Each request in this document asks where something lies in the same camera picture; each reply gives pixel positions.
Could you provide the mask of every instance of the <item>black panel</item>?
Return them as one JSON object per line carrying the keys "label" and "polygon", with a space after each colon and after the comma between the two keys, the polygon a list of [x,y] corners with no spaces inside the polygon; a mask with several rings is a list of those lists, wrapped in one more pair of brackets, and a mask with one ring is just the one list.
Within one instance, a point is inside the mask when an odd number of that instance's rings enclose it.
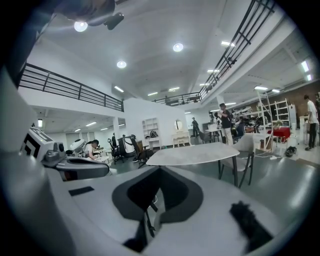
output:
{"label": "black panel", "polygon": [[88,193],[90,191],[94,191],[94,189],[91,186],[85,186],[82,188],[69,190],[69,194],[70,194],[70,196],[74,197],[74,196],[78,196],[78,195],[81,195],[84,193]]}

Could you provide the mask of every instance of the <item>white table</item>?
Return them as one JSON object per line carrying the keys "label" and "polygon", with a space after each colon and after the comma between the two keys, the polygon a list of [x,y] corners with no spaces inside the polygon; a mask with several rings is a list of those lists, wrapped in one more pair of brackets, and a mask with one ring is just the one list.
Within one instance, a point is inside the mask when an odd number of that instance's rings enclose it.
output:
{"label": "white table", "polygon": [[193,146],[184,146],[159,150],[146,162],[148,166],[186,166],[218,161],[219,174],[220,160],[232,158],[234,185],[238,186],[238,169],[236,156],[240,152],[221,142],[206,143]]}

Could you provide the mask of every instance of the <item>mirror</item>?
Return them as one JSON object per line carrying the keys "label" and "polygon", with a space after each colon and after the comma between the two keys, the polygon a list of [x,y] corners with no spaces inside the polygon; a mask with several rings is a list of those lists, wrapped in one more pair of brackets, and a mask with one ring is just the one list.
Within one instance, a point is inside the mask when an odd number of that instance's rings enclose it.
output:
{"label": "mirror", "polygon": [[176,121],[174,122],[174,128],[175,128],[176,130],[181,131],[181,130],[182,130],[182,127],[183,127],[183,125],[182,125],[182,122],[181,122],[180,120],[176,120]]}

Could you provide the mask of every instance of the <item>red object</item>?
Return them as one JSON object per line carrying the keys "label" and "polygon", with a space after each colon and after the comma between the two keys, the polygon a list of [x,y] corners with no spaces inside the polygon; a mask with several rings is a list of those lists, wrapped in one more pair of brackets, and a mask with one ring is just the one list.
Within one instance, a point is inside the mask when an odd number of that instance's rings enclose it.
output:
{"label": "red object", "polygon": [[289,127],[280,127],[279,129],[273,130],[273,136],[284,138],[284,141],[290,137]]}

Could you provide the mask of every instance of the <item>bag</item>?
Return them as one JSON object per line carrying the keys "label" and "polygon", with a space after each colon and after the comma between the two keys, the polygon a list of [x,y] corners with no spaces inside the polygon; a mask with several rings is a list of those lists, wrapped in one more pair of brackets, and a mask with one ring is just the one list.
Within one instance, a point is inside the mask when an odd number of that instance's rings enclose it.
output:
{"label": "bag", "polygon": [[155,137],[158,137],[158,134],[154,130],[150,131],[150,138],[155,138]]}

